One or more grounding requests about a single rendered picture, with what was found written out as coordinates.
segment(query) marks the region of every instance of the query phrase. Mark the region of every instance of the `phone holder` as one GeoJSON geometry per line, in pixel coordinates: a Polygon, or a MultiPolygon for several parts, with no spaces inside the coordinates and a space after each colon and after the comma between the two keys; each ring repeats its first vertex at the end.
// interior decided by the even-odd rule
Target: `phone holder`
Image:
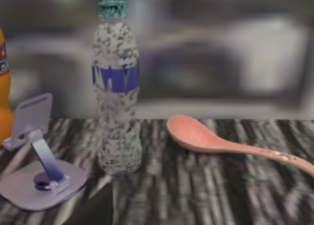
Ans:
{"type": "Polygon", "coordinates": [[[8,175],[0,182],[0,194],[18,208],[42,211],[76,194],[86,183],[86,173],[56,160],[43,135],[48,133],[52,95],[43,94],[18,104],[11,138],[3,141],[9,151],[31,145],[39,161],[8,175]]]}

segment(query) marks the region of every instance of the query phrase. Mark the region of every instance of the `spoon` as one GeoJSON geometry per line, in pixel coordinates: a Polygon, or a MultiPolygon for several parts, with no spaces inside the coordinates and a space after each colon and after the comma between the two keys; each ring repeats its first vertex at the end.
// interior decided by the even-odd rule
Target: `spoon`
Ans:
{"type": "Polygon", "coordinates": [[[218,137],[205,125],[189,116],[170,117],[167,121],[167,128],[175,142],[191,151],[203,153],[231,152],[262,156],[296,166],[314,176],[314,165],[300,157],[227,141],[218,137]]]}

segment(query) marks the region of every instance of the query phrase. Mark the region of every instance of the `orange bottle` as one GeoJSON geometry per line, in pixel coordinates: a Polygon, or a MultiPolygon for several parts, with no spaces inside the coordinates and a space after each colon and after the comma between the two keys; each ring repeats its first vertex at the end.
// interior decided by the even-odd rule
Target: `orange bottle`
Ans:
{"type": "Polygon", "coordinates": [[[4,35],[0,28],[0,146],[11,137],[13,113],[9,105],[11,76],[6,57],[4,35]]]}

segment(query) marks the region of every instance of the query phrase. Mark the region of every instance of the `plastic bottle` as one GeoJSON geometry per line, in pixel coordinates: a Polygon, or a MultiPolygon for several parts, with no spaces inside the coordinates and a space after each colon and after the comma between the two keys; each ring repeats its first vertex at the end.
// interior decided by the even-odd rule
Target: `plastic bottle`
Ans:
{"type": "Polygon", "coordinates": [[[0,28],[0,146],[11,137],[13,113],[9,105],[11,76],[6,57],[4,35],[0,28]]]}
{"type": "Polygon", "coordinates": [[[136,119],[139,56],[126,22],[124,1],[99,3],[100,22],[92,47],[93,87],[99,113],[98,161],[109,175],[127,174],[141,164],[140,122],[136,119]]]}

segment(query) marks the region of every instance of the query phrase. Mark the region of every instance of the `pink spoon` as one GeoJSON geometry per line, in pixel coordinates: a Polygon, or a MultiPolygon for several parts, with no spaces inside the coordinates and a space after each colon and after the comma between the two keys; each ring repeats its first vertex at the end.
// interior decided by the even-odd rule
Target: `pink spoon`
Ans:
{"type": "Polygon", "coordinates": [[[219,138],[205,125],[189,116],[172,116],[167,122],[168,131],[179,145],[203,153],[231,152],[262,156],[296,166],[314,176],[314,165],[304,159],[274,150],[229,142],[219,138]]]}

